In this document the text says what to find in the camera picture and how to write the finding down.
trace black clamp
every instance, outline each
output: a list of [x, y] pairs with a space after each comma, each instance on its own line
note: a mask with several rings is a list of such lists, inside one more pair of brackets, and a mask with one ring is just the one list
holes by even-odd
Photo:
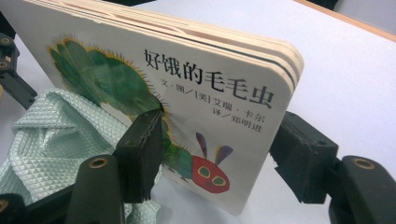
[[396, 223], [396, 183], [379, 163], [357, 156], [336, 158], [338, 146], [287, 112], [271, 146], [276, 170], [299, 202], [332, 197], [332, 224]]
[[141, 114], [113, 155], [85, 160], [76, 183], [25, 206], [18, 194], [0, 195], [0, 223], [125, 223], [124, 203], [150, 199], [163, 160], [161, 109]]
[[37, 93], [17, 73], [20, 55], [14, 40], [0, 33], [0, 84], [23, 108], [29, 108]]

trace screw hole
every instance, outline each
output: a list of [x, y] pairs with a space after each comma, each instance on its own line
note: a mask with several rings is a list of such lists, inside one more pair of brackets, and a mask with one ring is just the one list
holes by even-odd
[[326, 146], [326, 142], [323, 141], [323, 140], [319, 140], [318, 143], [319, 143], [321, 146]]
[[107, 165], [107, 159], [106, 158], [98, 158], [90, 162], [90, 167], [92, 169], [97, 169], [101, 168]]
[[365, 159], [354, 159], [353, 163], [356, 166], [358, 166], [362, 169], [366, 169], [366, 170], [374, 170], [374, 168], [375, 168], [375, 165], [372, 162], [367, 161]]

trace white table surface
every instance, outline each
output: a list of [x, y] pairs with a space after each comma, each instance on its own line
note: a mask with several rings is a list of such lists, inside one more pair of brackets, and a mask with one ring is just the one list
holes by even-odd
[[[396, 43], [291, 0], [159, 0], [139, 6], [162, 14], [286, 40], [305, 68], [289, 111], [339, 145], [338, 157], [359, 155], [396, 176]], [[38, 93], [52, 84], [27, 48], [18, 73]], [[0, 161], [7, 156], [11, 125], [24, 109], [6, 93], [0, 103]], [[162, 179], [152, 192], [162, 204], [158, 223], [330, 223], [326, 204], [299, 204], [266, 160], [240, 216]]]

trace black plastic clamp jaw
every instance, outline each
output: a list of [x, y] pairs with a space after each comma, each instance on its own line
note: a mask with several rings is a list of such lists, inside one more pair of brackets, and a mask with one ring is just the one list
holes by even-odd
[[23, 108], [28, 109], [37, 93], [17, 74], [19, 55], [14, 40], [0, 33], [0, 84]]

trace caterpillar eye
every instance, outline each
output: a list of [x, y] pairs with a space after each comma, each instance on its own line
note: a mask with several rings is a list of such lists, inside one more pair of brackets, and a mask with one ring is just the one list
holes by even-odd
[[199, 174], [200, 176], [204, 177], [204, 178], [209, 178], [209, 177], [210, 177], [210, 171], [209, 171], [209, 169], [207, 169], [207, 168], [204, 167], [204, 166], [201, 166], [201, 167], [198, 169], [198, 174]]
[[216, 186], [225, 186], [227, 184], [225, 179], [223, 177], [218, 176], [218, 175], [216, 175], [215, 178], [212, 179], [212, 182]]

